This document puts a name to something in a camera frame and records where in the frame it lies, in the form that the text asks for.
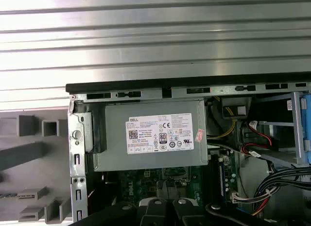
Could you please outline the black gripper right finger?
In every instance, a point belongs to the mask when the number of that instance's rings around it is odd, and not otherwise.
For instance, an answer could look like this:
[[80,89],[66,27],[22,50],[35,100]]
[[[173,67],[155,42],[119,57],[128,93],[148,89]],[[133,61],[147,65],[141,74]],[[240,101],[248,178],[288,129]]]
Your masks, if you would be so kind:
[[195,206],[192,201],[180,198],[173,201],[180,226],[269,226],[268,221],[258,219],[232,205],[208,204]]

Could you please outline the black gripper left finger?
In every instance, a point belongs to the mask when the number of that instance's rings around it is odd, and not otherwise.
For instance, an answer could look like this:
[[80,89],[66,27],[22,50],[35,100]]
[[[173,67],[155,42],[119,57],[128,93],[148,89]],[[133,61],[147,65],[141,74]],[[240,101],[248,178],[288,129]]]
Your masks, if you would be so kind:
[[146,206],[136,207],[129,202],[119,202],[106,207],[73,226],[167,226],[167,206],[163,199],[151,199]]

